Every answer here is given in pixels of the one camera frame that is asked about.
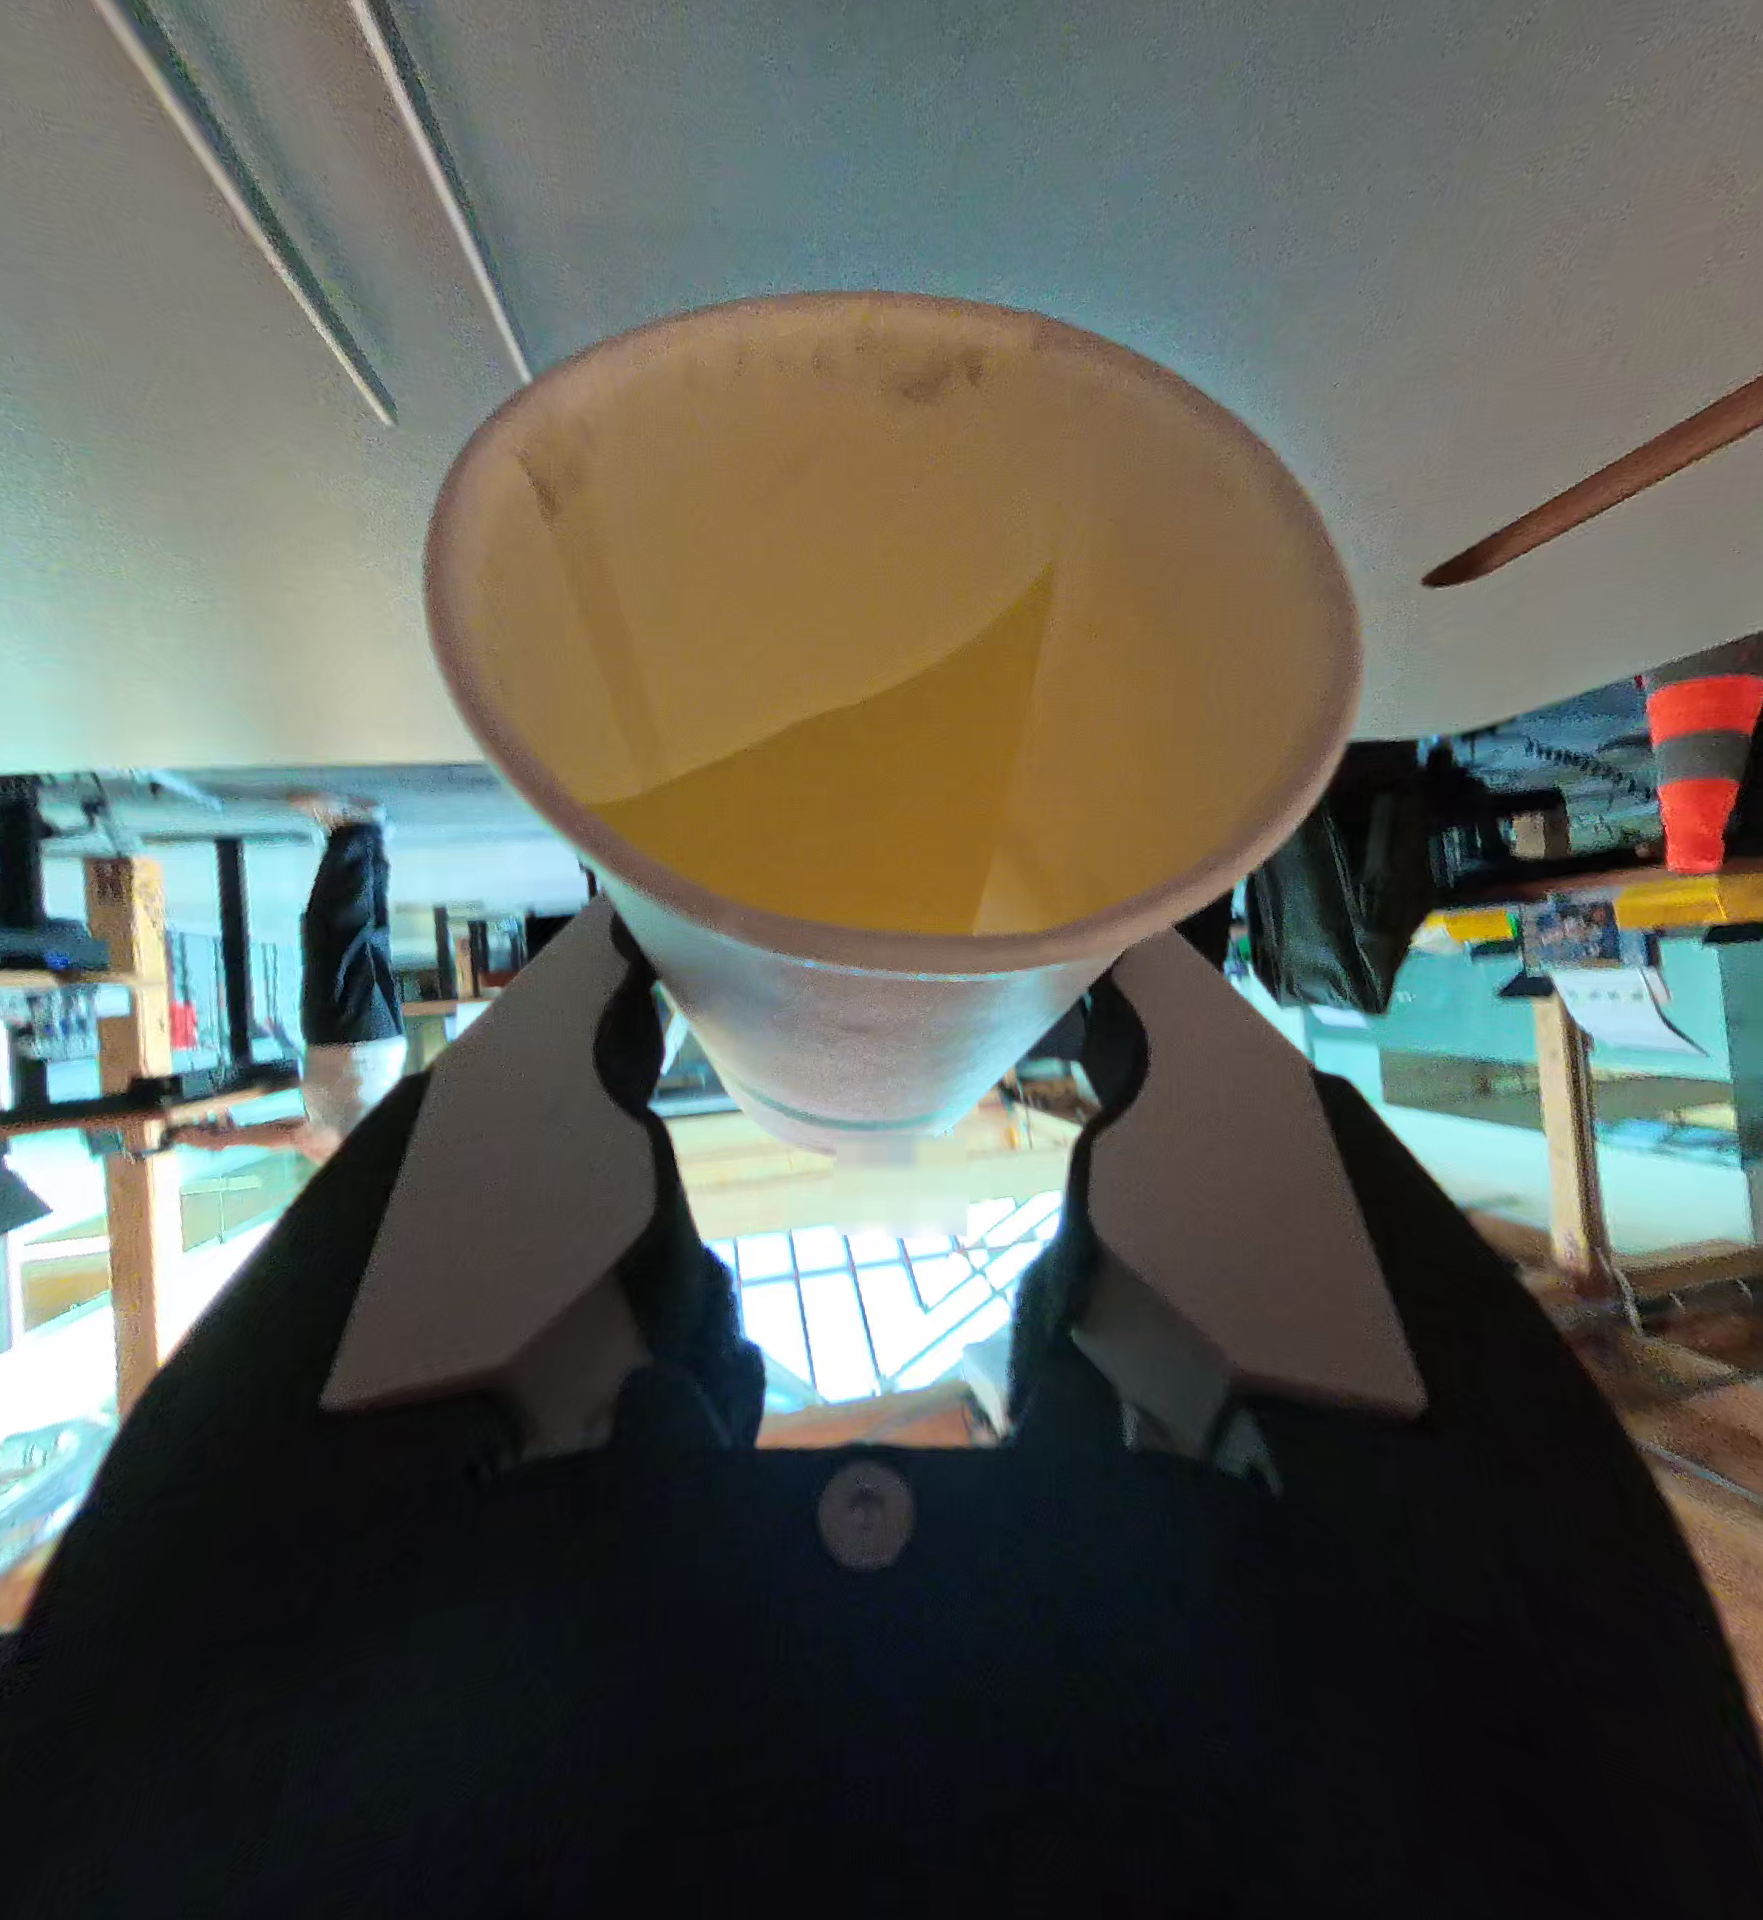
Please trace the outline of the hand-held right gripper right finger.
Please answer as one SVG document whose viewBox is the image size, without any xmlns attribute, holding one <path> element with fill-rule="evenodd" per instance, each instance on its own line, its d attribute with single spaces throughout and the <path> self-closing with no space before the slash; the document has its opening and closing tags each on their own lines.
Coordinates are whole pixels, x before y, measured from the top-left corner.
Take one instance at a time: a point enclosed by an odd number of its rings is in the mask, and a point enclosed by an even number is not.
<svg viewBox="0 0 1763 1920">
<path fill-rule="evenodd" d="M 1281 1495 L 1261 1411 L 1420 1419 L 1429 1383 L 1306 1057 L 1184 936 L 1089 997 L 1098 1122 L 1014 1295 L 1005 1434 Z"/>
</svg>

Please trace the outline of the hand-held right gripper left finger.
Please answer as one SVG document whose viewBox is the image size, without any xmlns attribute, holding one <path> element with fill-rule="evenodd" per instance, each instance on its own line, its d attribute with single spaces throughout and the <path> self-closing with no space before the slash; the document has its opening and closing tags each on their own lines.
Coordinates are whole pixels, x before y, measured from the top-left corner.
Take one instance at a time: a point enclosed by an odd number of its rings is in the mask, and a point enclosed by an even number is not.
<svg viewBox="0 0 1763 1920">
<path fill-rule="evenodd" d="M 709 1450 L 762 1434 L 762 1353 L 650 1114 L 650 958 L 586 901 L 427 1071 L 327 1415 L 483 1398 L 519 1459 L 615 1434 L 628 1383 Z"/>
</svg>

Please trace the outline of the white paper cup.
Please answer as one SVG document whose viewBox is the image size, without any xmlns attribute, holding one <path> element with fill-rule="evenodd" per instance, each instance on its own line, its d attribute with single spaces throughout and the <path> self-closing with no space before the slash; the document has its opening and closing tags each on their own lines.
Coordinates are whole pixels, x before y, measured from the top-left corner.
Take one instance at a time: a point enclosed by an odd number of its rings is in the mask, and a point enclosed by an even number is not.
<svg viewBox="0 0 1763 1920">
<path fill-rule="evenodd" d="M 1060 618 L 978 932 L 730 901 L 597 817 Z M 427 635 L 720 1085 L 793 1139 L 936 1138 L 1141 936 L 1240 889 L 1351 753 L 1363 635 L 1294 469 L 1170 367 L 934 292 L 607 339 L 452 456 Z"/>
</svg>

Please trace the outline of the yellow sticky note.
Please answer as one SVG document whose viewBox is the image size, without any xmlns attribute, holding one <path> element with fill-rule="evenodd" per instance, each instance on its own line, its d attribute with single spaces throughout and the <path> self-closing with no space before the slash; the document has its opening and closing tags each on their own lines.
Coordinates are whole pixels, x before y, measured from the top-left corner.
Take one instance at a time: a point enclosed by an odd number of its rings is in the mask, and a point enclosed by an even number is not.
<svg viewBox="0 0 1763 1920">
<path fill-rule="evenodd" d="M 1053 618 L 1060 571 L 905 686 L 607 799 L 597 817 L 748 913 L 963 936 L 985 913 Z"/>
</svg>

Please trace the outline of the dark green jacket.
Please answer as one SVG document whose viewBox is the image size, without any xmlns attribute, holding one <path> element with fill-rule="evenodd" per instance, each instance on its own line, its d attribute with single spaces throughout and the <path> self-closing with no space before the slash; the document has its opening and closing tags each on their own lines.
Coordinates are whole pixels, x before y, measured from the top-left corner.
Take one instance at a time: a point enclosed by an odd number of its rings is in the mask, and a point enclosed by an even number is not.
<svg viewBox="0 0 1763 1920">
<path fill-rule="evenodd" d="M 1256 972 L 1281 1007 L 1383 1017 L 1432 913 L 1420 743 L 1351 743 L 1313 812 L 1256 869 Z"/>
</svg>

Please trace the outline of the colourful toy box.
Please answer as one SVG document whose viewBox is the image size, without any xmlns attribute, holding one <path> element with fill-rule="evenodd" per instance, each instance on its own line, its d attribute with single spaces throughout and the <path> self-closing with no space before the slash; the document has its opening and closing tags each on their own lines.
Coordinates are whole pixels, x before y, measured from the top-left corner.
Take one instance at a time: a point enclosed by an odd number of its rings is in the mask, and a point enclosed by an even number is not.
<svg viewBox="0 0 1763 1920">
<path fill-rule="evenodd" d="M 1622 966 L 1622 924 L 1610 896 L 1516 901 L 1524 972 Z"/>
</svg>

